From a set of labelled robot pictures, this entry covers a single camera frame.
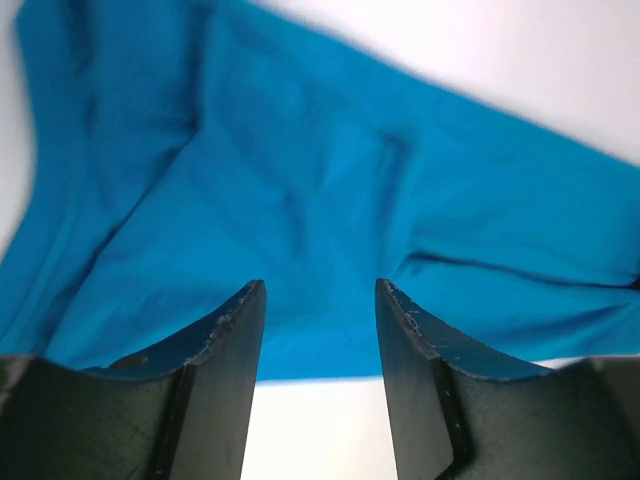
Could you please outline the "blue t shirt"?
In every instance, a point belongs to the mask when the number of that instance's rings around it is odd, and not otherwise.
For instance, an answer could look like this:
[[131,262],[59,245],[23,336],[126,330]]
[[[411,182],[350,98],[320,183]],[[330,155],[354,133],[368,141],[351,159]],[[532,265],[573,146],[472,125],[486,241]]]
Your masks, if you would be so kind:
[[263,380],[379,372],[373,287],[530,360],[639,350],[639,170],[242,1],[27,1],[1,349],[106,366],[268,290]]

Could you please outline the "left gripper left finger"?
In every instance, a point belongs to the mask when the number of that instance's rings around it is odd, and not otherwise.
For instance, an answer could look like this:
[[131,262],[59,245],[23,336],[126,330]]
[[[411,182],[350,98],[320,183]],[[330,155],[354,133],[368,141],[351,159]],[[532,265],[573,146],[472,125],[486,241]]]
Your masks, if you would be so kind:
[[252,281],[107,368],[1,359],[5,479],[237,479],[266,310]]

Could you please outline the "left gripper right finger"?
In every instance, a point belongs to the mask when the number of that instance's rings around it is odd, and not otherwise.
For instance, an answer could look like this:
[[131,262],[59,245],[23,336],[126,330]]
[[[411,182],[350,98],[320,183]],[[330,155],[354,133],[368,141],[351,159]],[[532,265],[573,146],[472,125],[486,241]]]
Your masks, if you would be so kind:
[[391,282],[375,289],[401,479],[635,479],[639,360],[547,368],[496,351]]

